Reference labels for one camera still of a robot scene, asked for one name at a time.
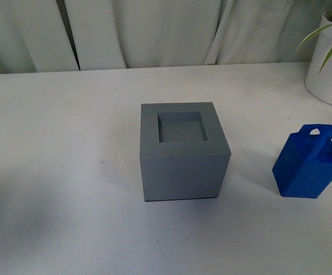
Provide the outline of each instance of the curtain fold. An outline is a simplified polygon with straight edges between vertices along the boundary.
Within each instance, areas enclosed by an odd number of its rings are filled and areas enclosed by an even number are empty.
[[[0,0],[0,73],[308,61],[331,0]]]

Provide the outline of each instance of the gray box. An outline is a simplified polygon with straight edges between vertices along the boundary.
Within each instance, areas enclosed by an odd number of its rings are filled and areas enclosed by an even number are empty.
[[[144,200],[215,198],[231,151],[213,103],[142,104]]]

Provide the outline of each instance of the white plant pot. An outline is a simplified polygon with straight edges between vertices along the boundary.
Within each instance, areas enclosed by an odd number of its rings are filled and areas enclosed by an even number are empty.
[[[331,24],[331,18],[332,11],[323,13],[321,26]],[[332,56],[320,72],[322,61],[331,46],[332,26],[322,31],[319,35],[305,85],[312,95],[332,105]]]

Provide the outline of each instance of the white table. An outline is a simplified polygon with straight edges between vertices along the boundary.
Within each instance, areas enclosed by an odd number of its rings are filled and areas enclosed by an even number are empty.
[[[272,166],[332,124],[307,63],[0,75],[0,275],[332,274],[332,182],[283,198]],[[140,104],[212,101],[232,150],[216,199],[144,202]]]

